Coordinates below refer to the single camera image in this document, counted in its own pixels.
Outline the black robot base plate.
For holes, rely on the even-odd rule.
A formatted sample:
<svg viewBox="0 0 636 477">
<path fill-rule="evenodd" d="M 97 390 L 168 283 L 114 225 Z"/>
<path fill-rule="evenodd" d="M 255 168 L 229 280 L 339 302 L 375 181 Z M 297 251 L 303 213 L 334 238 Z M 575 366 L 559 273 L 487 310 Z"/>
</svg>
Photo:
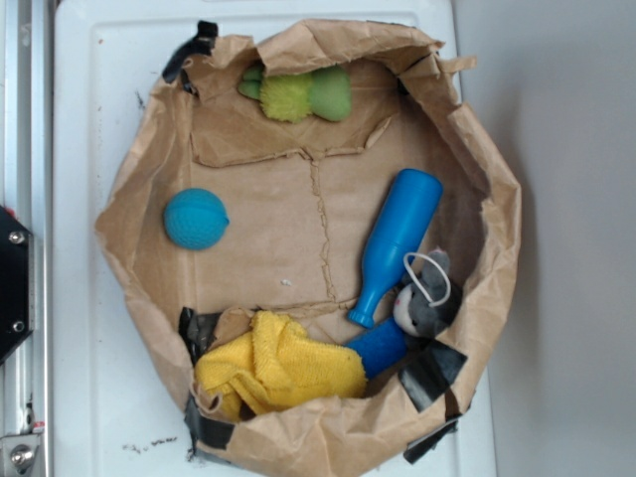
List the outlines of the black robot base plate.
<svg viewBox="0 0 636 477">
<path fill-rule="evenodd" d="M 1 365 L 34 329 L 33 244 L 31 232 L 1 207 Z"/>
</svg>

